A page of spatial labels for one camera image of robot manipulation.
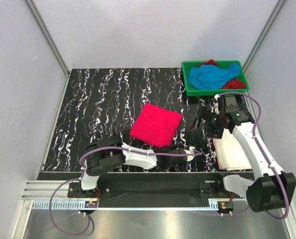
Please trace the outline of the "pink t shirt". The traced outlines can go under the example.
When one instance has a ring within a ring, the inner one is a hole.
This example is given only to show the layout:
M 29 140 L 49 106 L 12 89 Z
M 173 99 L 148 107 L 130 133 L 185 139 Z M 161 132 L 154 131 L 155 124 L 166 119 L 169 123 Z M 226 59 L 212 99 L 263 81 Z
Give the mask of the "pink t shirt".
M 171 145 L 181 119 L 181 113 L 146 103 L 130 136 L 155 147 L 167 147 Z

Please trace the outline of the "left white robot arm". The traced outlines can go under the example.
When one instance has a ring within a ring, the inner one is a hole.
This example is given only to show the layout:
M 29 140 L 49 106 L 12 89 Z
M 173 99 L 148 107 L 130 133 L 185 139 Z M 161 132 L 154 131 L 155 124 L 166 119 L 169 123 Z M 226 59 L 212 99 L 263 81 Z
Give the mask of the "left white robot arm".
M 122 142 L 118 136 L 104 138 L 85 147 L 79 159 L 82 174 L 78 190 L 85 197 L 93 196 L 99 177 L 122 165 L 163 172 L 201 154 L 193 146 L 189 149 L 177 146 L 140 149 Z

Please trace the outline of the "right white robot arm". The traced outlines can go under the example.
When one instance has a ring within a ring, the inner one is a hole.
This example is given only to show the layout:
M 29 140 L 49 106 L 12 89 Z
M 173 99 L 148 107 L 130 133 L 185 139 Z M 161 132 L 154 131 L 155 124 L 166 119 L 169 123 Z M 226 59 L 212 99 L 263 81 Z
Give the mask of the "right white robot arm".
M 206 136 L 221 139 L 224 130 L 238 141 L 254 174 L 254 180 L 238 174 L 219 175 L 215 192 L 219 197 L 236 194 L 246 199 L 253 212 L 270 213 L 284 209 L 285 219 L 296 188 L 296 177 L 286 173 L 272 157 L 257 133 L 259 117 L 254 118 L 248 110 L 241 110 L 235 98 L 237 92 L 216 95 L 216 105 L 199 106 L 192 128 L 203 127 Z

